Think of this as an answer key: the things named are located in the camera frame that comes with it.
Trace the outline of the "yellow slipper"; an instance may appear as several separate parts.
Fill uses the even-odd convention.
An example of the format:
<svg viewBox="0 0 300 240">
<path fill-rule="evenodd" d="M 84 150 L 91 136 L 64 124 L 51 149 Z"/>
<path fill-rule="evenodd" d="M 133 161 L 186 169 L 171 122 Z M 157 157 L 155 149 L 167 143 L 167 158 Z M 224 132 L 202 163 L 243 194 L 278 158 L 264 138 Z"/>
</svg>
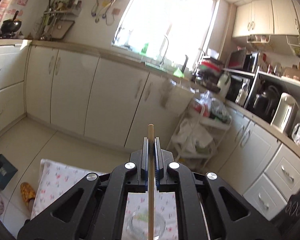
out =
<svg viewBox="0 0 300 240">
<path fill-rule="evenodd" d="M 33 208 L 34 200 L 36 198 L 35 190 L 29 183 L 23 182 L 20 185 L 20 193 L 23 202 L 29 208 L 29 210 L 31 210 Z"/>
</svg>

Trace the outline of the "dark teal box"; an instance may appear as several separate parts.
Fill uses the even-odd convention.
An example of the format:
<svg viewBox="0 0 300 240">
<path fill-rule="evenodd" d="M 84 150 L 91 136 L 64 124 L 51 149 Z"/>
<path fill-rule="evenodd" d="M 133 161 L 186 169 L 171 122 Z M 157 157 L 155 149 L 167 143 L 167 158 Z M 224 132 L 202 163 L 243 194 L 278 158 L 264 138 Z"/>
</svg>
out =
<svg viewBox="0 0 300 240">
<path fill-rule="evenodd" d="M 0 190 L 4 190 L 18 169 L 0 154 Z"/>
</svg>

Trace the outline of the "stacked bowls and plates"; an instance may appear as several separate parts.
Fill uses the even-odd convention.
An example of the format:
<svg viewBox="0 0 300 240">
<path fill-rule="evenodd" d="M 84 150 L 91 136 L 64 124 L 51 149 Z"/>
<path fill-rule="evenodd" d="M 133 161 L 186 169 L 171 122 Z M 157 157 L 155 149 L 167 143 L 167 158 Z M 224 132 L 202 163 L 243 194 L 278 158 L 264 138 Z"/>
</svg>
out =
<svg viewBox="0 0 300 240">
<path fill-rule="evenodd" d="M 218 88 L 217 83 L 222 74 L 223 67 L 224 64 L 221 61 L 210 56 L 204 56 L 196 64 L 192 72 L 191 81 L 218 94 L 221 89 Z"/>
</svg>

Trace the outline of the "wall utensil rack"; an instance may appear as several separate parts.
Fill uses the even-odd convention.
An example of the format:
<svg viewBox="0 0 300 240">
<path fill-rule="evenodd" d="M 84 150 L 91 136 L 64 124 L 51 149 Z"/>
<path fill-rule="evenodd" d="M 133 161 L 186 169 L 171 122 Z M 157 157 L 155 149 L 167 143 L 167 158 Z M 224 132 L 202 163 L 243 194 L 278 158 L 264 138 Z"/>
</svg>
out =
<svg viewBox="0 0 300 240">
<path fill-rule="evenodd" d="M 35 40 L 61 41 L 81 13 L 81 0 L 48 0 L 47 9 L 38 23 Z"/>
</svg>

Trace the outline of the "white electric water boiler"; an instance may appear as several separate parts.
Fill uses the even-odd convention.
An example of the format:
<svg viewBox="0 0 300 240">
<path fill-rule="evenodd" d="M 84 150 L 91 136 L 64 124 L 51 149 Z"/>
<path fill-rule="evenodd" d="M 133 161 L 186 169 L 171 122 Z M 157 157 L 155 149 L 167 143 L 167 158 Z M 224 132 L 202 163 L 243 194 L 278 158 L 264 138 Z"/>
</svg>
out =
<svg viewBox="0 0 300 240">
<path fill-rule="evenodd" d="M 299 111 L 297 101 L 288 93 L 282 93 L 271 126 L 285 135 L 289 135 Z"/>
</svg>

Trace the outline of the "black microwave oven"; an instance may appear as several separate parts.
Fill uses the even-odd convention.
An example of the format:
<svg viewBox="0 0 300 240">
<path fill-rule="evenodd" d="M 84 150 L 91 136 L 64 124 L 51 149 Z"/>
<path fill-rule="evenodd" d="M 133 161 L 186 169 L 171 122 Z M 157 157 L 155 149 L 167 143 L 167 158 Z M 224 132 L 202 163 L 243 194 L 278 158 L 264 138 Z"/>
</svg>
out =
<svg viewBox="0 0 300 240">
<path fill-rule="evenodd" d="M 255 73 L 258 67 L 259 52 L 249 52 L 245 56 L 243 70 L 245 72 Z"/>
</svg>

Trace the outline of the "black kettle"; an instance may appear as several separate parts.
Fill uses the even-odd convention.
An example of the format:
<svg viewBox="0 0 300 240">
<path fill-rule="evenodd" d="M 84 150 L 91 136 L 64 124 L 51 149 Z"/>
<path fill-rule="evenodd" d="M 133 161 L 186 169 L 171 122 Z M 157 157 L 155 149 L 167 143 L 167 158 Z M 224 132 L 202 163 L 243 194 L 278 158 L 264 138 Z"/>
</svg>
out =
<svg viewBox="0 0 300 240">
<path fill-rule="evenodd" d="M 256 94 L 253 101 L 253 113 L 263 119 L 269 119 L 274 115 L 279 103 L 279 90 L 274 85 L 269 85 L 261 94 Z"/>
</svg>

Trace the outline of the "wooden chopstick one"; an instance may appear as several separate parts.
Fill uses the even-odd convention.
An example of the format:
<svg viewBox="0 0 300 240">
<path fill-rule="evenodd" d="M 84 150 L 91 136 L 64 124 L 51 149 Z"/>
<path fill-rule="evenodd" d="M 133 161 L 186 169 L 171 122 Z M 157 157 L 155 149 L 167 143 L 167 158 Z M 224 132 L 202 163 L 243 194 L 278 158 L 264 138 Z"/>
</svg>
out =
<svg viewBox="0 0 300 240">
<path fill-rule="evenodd" d="M 154 238 L 154 125 L 148 125 L 148 239 Z"/>
</svg>

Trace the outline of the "green dish soap bottle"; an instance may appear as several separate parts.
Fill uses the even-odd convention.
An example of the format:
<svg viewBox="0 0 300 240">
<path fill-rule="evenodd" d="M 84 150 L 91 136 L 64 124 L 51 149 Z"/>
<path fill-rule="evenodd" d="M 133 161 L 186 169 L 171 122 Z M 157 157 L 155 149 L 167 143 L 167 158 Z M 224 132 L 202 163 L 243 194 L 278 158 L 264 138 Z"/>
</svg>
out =
<svg viewBox="0 0 300 240">
<path fill-rule="evenodd" d="M 142 54 L 142 55 L 146 55 L 147 49 L 148 49 L 148 43 L 146 43 L 146 44 L 143 46 L 143 48 L 142 48 L 142 50 L 141 50 L 141 54 Z"/>
</svg>

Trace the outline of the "white plastic bag in cart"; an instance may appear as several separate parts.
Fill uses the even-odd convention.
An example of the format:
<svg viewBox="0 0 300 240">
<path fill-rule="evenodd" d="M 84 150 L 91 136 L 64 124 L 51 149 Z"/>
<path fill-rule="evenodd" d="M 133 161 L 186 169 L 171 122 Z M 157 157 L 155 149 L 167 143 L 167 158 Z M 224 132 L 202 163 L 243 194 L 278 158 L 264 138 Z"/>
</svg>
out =
<svg viewBox="0 0 300 240">
<path fill-rule="evenodd" d="M 194 119 L 185 118 L 179 131 L 173 139 L 186 153 L 212 155 L 216 150 L 213 137 L 201 124 L 196 124 Z"/>
</svg>

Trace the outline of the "chrome kitchen faucet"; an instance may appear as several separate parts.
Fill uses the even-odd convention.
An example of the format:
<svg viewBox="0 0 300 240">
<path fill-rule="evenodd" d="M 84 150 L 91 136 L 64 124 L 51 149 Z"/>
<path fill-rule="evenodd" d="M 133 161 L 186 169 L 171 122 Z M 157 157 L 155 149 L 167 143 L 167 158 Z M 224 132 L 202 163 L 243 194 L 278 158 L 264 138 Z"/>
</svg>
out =
<svg viewBox="0 0 300 240">
<path fill-rule="evenodd" d="M 165 40 L 167 41 L 167 46 L 166 46 L 165 52 L 164 52 L 164 54 L 162 56 L 162 59 L 161 59 L 161 61 L 159 63 L 159 66 L 162 66 L 164 64 L 164 61 L 166 59 L 166 54 L 167 54 L 167 51 L 168 51 L 168 48 L 169 48 L 169 45 L 170 45 L 170 41 L 169 41 L 169 38 L 168 38 L 167 35 L 165 35 Z"/>
</svg>

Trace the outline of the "black wok on stove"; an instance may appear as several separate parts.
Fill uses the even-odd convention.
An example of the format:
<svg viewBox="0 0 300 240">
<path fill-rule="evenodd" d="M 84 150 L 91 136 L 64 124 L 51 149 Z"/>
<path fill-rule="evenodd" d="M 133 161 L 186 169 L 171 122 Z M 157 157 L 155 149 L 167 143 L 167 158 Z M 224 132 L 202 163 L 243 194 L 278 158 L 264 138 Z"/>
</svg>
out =
<svg viewBox="0 0 300 240">
<path fill-rule="evenodd" d="M 1 33 L 2 35 L 13 35 L 15 34 L 20 28 L 22 21 L 17 19 L 19 14 L 19 10 L 17 10 L 12 19 L 4 20 L 1 25 Z"/>
</svg>

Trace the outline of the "floral cherry tablecloth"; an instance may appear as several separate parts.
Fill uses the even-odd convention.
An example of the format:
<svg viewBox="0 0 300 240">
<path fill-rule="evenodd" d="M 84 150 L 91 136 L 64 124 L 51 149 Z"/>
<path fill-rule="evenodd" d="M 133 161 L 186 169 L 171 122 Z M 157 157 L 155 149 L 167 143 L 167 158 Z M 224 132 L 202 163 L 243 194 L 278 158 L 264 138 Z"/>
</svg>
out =
<svg viewBox="0 0 300 240">
<path fill-rule="evenodd" d="M 90 170 L 84 170 L 74 166 L 68 166 L 49 159 L 40 161 L 39 186 L 31 212 L 33 219 L 66 193 Z M 155 212 L 159 213 L 166 220 L 166 229 L 161 239 L 177 239 L 177 212 L 175 203 L 175 193 L 155 192 L 154 195 Z M 134 212 L 148 209 L 147 193 L 129 193 L 127 198 L 125 218 L 122 230 L 122 239 L 132 239 L 127 233 L 127 218 Z"/>
</svg>

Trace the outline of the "clear glass jar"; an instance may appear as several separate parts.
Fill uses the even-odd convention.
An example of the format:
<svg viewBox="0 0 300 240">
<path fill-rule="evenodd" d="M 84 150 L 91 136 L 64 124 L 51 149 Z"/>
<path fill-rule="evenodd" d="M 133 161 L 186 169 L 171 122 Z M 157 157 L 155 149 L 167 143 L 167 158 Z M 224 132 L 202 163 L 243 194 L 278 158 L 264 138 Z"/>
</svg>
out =
<svg viewBox="0 0 300 240">
<path fill-rule="evenodd" d="M 162 215 L 154 213 L 153 239 L 161 239 L 166 229 L 166 220 Z M 134 211 L 127 218 L 127 233 L 132 239 L 148 239 L 148 210 Z"/>
</svg>

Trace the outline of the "white plastic jug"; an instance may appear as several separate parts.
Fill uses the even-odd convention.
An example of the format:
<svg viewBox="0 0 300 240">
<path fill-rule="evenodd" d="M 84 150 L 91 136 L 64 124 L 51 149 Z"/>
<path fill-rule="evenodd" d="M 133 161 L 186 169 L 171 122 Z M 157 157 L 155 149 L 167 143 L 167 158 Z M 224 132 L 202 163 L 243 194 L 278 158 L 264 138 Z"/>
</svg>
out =
<svg viewBox="0 0 300 240">
<path fill-rule="evenodd" d="M 220 97 L 222 97 L 222 98 L 226 97 L 226 95 L 229 91 L 230 85 L 231 85 L 231 74 L 229 72 L 224 72 L 220 76 L 218 83 L 217 83 L 217 87 L 220 89 L 220 91 L 218 93 Z"/>
</svg>

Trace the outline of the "white hanging trash bin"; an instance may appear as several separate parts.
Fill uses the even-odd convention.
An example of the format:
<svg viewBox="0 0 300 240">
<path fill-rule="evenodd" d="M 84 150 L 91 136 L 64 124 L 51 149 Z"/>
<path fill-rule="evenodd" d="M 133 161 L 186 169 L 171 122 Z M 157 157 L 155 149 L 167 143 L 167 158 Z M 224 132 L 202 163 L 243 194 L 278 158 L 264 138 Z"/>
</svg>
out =
<svg viewBox="0 0 300 240">
<path fill-rule="evenodd" d="M 159 89 L 161 106 L 168 109 L 168 107 L 177 104 L 180 96 L 179 89 L 180 87 L 175 81 L 171 79 L 165 80 Z"/>
</svg>

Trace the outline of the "white rolling utility cart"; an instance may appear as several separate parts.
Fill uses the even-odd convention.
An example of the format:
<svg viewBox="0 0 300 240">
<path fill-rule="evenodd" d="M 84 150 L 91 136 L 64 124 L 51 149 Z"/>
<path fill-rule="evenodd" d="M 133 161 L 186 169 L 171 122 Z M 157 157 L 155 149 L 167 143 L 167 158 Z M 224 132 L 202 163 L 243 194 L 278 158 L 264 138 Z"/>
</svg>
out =
<svg viewBox="0 0 300 240">
<path fill-rule="evenodd" d="M 218 154 L 231 125 L 232 116 L 224 102 L 207 90 L 190 101 L 167 148 L 176 161 L 201 171 Z"/>
</svg>

